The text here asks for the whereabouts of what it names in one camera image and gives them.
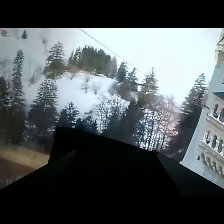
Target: overcast sky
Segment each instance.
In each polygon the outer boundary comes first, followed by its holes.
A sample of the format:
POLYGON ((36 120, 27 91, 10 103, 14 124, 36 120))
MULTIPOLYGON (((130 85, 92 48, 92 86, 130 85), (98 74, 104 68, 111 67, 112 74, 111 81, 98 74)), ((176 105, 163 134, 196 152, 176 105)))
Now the overcast sky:
MULTIPOLYGON (((215 49, 221 28, 83 28, 141 72, 139 81, 152 67, 160 92, 181 103, 202 73, 209 82, 215 66, 215 49)), ((62 41, 68 57, 84 45, 102 48, 77 28, 51 29, 51 45, 62 41)))

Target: dark foreground object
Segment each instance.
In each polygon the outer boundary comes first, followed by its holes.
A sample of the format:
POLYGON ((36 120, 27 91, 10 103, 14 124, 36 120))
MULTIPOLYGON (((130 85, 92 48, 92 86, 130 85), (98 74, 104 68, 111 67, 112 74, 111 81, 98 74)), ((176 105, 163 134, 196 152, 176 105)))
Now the dark foreground object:
POLYGON ((129 196, 224 195, 162 154, 83 131, 57 128, 49 163, 0 193, 69 192, 129 196))

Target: brown field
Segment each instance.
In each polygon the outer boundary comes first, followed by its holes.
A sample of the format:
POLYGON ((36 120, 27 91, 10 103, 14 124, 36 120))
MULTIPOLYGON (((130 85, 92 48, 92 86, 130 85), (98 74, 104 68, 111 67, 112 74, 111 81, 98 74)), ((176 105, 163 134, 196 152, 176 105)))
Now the brown field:
POLYGON ((0 146, 0 179, 22 177, 47 164, 49 155, 25 147, 0 146))

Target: white building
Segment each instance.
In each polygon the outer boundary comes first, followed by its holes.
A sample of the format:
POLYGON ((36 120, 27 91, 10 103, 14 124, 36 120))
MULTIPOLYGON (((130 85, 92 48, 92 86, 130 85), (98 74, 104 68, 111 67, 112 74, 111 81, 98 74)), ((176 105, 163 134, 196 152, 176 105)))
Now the white building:
POLYGON ((182 165, 224 188, 224 28, 202 113, 182 165))

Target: forest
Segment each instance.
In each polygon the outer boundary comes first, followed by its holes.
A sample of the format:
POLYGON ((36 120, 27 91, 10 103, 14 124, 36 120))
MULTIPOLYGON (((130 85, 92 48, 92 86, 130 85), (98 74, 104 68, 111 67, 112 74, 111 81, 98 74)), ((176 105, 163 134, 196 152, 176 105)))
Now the forest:
MULTIPOLYGON (((23 33, 23 38, 28 38, 26 33, 23 33)), ((179 111, 173 98, 159 94, 154 68, 139 83, 136 68, 129 71, 126 62, 118 66, 116 57, 102 49, 79 47, 67 60, 63 44, 58 42, 50 48, 46 58, 43 70, 46 79, 40 84, 31 106, 27 107, 22 84, 24 57, 23 51, 18 50, 12 73, 6 69, 4 61, 0 61, 0 144, 36 145, 49 152, 55 127, 63 126, 79 128, 146 150, 157 150, 177 161, 183 159, 207 92, 204 74, 195 80, 179 111), (101 96, 99 104, 83 117, 79 116, 76 102, 57 110, 56 80, 65 72, 69 72, 73 79, 79 71, 95 76, 103 74, 116 80, 110 89, 111 96, 101 96)), ((35 82, 34 77, 30 82, 31 85, 35 82)), ((87 82, 83 83, 86 92, 87 82)))

